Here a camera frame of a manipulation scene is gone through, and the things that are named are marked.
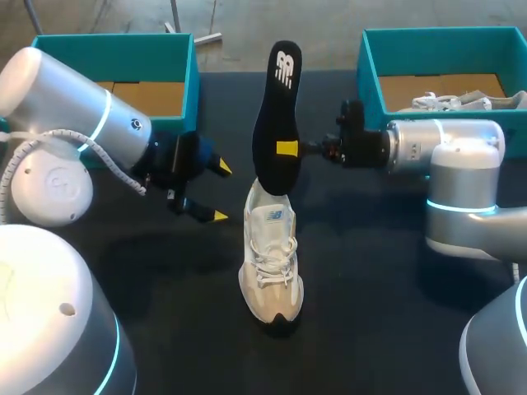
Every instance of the black insole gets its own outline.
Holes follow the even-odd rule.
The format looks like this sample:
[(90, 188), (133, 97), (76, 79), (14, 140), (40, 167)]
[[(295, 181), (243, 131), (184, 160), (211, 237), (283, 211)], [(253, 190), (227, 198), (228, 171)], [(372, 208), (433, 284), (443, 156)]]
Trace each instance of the black insole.
[(300, 172), (295, 107), (301, 73), (298, 45), (278, 41), (269, 55), (265, 93), (253, 132), (256, 175), (275, 196), (288, 194)]

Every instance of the black table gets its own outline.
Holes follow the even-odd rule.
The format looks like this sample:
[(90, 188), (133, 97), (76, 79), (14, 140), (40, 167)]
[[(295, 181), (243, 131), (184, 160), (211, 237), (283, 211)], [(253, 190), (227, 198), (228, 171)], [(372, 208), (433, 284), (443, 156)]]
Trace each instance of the black table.
[[(93, 171), (95, 201), (57, 231), (85, 257), (135, 350), (138, 394), (466, 395), (464, 325), (509, 285), (507, 270), (433, 253), (423, 242), (426, 185), (310, 158), (291, 196), (297, 214), (302, 322), (288, 339), (254, 324), (237, 280), (242, 211), (254, 180), (251, 133), (261, 73), (202, 75), (199, 130), (234, 175), (205, 174), (190, 196), (231, 216), (172, 216), (164, 193), (138, 197)], [(335, 132), (352, 72), (306, 72), (303, 138)], [(503, 166), (498, 202), (527, 203), (523, 162)]]

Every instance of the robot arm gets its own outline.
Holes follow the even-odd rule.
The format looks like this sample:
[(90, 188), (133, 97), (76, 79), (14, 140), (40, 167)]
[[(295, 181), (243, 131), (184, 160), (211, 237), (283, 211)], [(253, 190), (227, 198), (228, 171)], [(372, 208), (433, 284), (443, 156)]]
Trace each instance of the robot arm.
[(385, 130), (364, 129), (360, 102), (345, 102), (339, 136), (302, 145), (348, 168), (430, 175), (428, 245), (439, 253), (504, 262), (527, 261), (527, 207), (496, 205), (505, 138), (479, 119), (397, 120)]
[[(187, 183), (205, 169), (231, 175), (210, 142), (196, 132), (156, 130), (145, 114), (38, 49), (20, 50), (0, 73), (0, 117), (11, 130), (63, 139), (78, 153), (90, 147), (141, 194), (150, 186), (166, 190), (167, 206), (177, 215), (201, 222), (226, 218), (185, 197)], [(23, 143), (2, 185), (30, 221), (66, 225), (89, 207), (91, 179), (78, 158), (57, 156), (50, 147), (39, 139)]]

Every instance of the metal stand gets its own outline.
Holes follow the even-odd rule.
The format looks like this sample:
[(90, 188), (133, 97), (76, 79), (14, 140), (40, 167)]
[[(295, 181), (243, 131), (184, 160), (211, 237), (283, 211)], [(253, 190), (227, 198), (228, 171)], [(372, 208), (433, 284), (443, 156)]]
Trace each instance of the metal stand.
[[(174, 17), (174, 27), (169, 22), (165, 22), (166, 33), (181, 33), (180, 15), (178, 14), (178, 6), (175, 3), (176, 0), (170, 0), (172, 6), (172, 16)], [(206, 35), (194, 40), (194, 45), (199, 46), (203, 44), (213, 43), (215, 41), (223, 40), (222, 33), (214, 33), (212, 35)]]
[(44, 32), (42, 31), (42, 27), (40, 27), (39, 18), (36, 15), (35, 8), (33, 7), (33, 3), (31, 0), (24, 0), (24, 5), (26, 6), (27, 13), (30, 16), (31, 23), (33, 24), (33, 27), (35, 28), (37, 35), (43, 35)]
[[(43, 35), (44, 32), (40, 26), (39, 17), (36, 15), (35, 8), (33, 7), (33, 2), (31, 0), (24, 0), (24, 5), (26, 6), (27, 13), (30, 16), (31, 23), (35, 28), (36, 34)], [(180, 16), (178, 15), (178, 7), (175, 4), (175, 0), (170, 0), (170, 5), (172, 6), (172, 16), (174, 17), (175, 28), (172, 27), (169, 22), (165, 22), (165, 31), (167, 33), (181, 33)], [(194, 44), (198, 46), (220, 40), (223, 40), (222, 33), (214, 33), (213, 35), (206, 35), (205, 37), (195, 39)]]

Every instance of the white sneaker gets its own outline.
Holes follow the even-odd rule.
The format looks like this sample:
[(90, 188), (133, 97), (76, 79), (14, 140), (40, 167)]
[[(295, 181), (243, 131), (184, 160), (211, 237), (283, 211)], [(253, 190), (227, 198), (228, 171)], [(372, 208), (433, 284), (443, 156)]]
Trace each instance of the white sneaker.
[(420, 111), (485, 111), (492, 109), (491, 101), (485, 96), (473, 97), (466, 100), (464, 96), (436, 96), (433, 92), (427, 92), (423, 97), (412, 100), (412, 108), (401, 109), (400, 113), (412, 113)]
[(481, 91), (462, 96), (439, 96), (427, 92), (426, 96), (412, 100), (412, 108), (400, 113), (418, 111), (487, 111), (492, 109), (527, 109), (527, 93), (519, 91), (512, 97), (491, 97)]
[(468, 105), (478, 100), (488, 100), (491, 109), (527, 109), (527, 93), (519, 91), (511, 97), (491, 97), (481, 91), (474, 91), (458, 98), (462, 105)]
[(296, 218), (289, 198), (267, 193), (256, 179), (244, 212), (245, 261), (238, 279), (245, 302), (263, 323), (282, 325), (300, 313)]

